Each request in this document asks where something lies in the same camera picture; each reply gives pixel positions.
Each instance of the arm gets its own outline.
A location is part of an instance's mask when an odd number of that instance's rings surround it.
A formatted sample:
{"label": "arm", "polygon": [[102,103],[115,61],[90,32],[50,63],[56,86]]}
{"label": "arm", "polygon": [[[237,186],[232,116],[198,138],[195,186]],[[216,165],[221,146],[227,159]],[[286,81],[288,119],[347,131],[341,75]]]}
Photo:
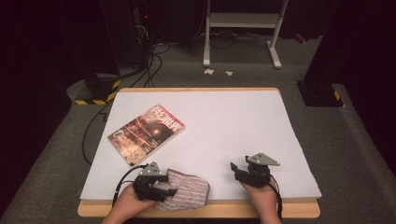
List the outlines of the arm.
{"label": "arm", "polygon": [[151,200],[140,201],[134,193],[132,184],[130,184],[122,191],[113,208],[102,221],[102,224],[121,224],[155,203]]}
{"label": "arm", "polygon": [[[270,184],[275,186],[275,181],[271,178]],[[277,216],[276,203],[277,198],[274,191],[268,185],[262,188],[254,188],[250,185],[241,183],[250,196],[250,200],[256,207],[261,224],[280,224],[282,223]]]}

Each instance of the fabric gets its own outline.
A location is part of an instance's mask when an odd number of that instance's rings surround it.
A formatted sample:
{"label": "fabric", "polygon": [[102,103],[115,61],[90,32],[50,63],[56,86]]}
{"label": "fabric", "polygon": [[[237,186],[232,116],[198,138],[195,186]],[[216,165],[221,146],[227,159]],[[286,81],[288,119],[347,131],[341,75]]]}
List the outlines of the fabric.
{"label": "fabric", "polygon": [[161,211],[175,211],[195,209],[207,204],[210,186],[201,177],[184,175],[178,171],[168,169],[169,182],[159,182],[157,189],[177,189],[173,197],[167,197],[163,203],[157,203],[156,208]]}

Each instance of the metal stand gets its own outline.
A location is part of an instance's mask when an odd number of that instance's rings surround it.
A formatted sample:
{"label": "metal stand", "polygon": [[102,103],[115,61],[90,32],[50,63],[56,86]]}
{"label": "metal stand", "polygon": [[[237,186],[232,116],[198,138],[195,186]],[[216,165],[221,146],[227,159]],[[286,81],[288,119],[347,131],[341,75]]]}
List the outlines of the metal stand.
{"label": "metal stand", "polygon": [[267,46],[276,69],[282,68],[277,56],[275,44],[279,35],[279,30],[285,16],[286,7],[289,0],[283,0],[279,13],[211,13],[210,0],[206,6],[206,29],[204,48],[204,67],[210,66],[210,27],[246,27],[246,28],[273,28],[274,34],[271,41],[267,41]]}

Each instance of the magazine cover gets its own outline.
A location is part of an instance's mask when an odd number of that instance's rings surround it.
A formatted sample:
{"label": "magazine cover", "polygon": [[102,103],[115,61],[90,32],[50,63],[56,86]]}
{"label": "magazine cover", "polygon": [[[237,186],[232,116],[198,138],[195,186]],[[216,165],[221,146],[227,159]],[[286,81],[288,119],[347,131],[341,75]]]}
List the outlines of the magazine cover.
{"label": "magazine cover", "polygon": [[163,106],[155,105],[109,135],[108,139],[134,166],[184,128],[185,125]]}

